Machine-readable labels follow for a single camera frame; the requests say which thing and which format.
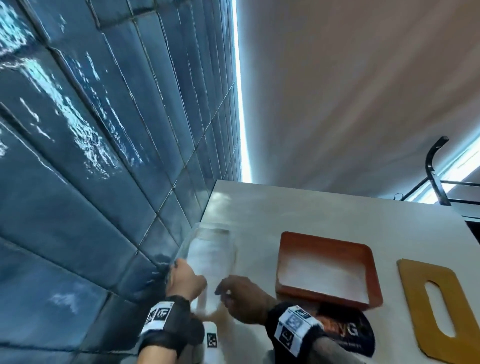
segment black wristband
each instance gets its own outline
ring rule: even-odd
[[[310,329],[304,334],[303,338],[301,339],[301,346],[300,350],[298,351],[298,355],[295,356],[292,351],[292,343],[294,340],[294,336],[296,335],[296,329],[284,325],[283,323],[279,323],[280,318],[282,315],[290,308],[294,307],[295,305],[283,302],[275,306],[270,312],[268,313],[267,321],[265,323],[265,329],[267,331],[267,335],[273,343],[275,349],[275,362],[278,363],[291,363],[292,361],[298,363],[306,362],[310,351],[312,350],[313,343],[323,336],[326,336],[322,324],[318,322],[318,324],[314,324],[312,326],[312,320],[316,321],[309,315],[307,312],[303,311],[301,308],[295,308],[292,311],[292,316],[294,316],[294,321],[299,323],[300,327],[303,325],[303,322],[307,323],[310,321],[308,325],[310,325]],[[280,337],[276,337],[277,330],[281,330]]]
[[[180,296],[167,297],[156,304],[142,332],[139,353],[146,346],[154,345],[175,350],[177,357],[187,344],[199,345],[205,336],[202,322],[190,312],[190,302]]]

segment clear plastic container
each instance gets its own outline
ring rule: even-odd
[[[223,310],[215,290],[223,278],[232,274],[237,248],[235,236],[222,224],[195,224],[183,242],[177,258],[183,258],[197,275],[207,280],[207,288],[192,302],[192,312],[203,321],[217,322]]]

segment black metal frame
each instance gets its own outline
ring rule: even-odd
[[[427,177],[423,179],[419,184],[417,184],[413,189],[407,193],[401,201],[405,201],[409,198],[412,194],[414,194],[420,187],[422,187],[427,181],[430,181],[432,184],[432,188],[437,195],[438,202],[443,206],[451,206],[453,203],[458,204],[469,204],[469,205],[480,205],[480,201],[469,201],[469,200],[459,200],[456,198],[448,198],[445,190],[442,186],[442,183],[446,184],[455,184],[461,186],[472,186],[472,187],[480,187],[480,183],[472,183],[472,182],[457,182],[457,181],[445,181],[441,180],[433,168],[433,157],[435,154],[449,141],[448,137],[442,136],[437,142],[430,148],[429,152],[427,153],[427,158],[425,159],[425,170],[427,171]]]

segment white ceiling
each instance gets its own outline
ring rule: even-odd
[[[237,0],[252,181],[393,198],[480,133],[480,1]]]

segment orange tray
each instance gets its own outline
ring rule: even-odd
[[[362,311],[384,303],[368,246],[288,231],[280,241],[276,292]]]

